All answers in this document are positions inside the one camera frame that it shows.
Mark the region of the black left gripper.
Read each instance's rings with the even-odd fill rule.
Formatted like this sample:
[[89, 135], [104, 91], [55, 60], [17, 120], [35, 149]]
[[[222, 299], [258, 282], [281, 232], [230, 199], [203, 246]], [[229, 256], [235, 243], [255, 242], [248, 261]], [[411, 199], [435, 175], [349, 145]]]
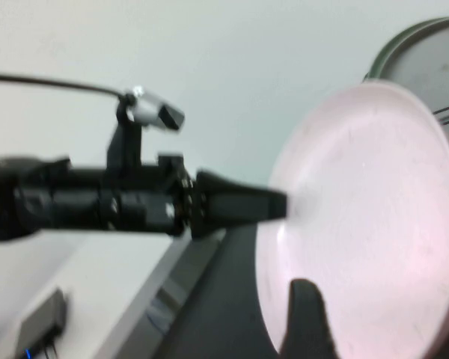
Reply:
[[[108, 230], [180, 236], [186, 229], [191, 186], [178, 154], [160, 154], [153, 164], [108, 168], [100, 184], [100, 221]], [[197, 173], [191, 199], [193, 239], [287, 216], [285, 193], [205, 171]]]

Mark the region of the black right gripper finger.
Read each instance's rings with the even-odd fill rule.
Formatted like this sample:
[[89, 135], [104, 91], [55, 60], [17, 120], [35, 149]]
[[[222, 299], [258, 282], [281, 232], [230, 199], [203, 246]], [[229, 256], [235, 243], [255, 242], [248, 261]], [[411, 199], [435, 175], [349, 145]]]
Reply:
[[280, 358], [338, 357], [319, 288], [309, 280], [290, 283], [287, 327]]

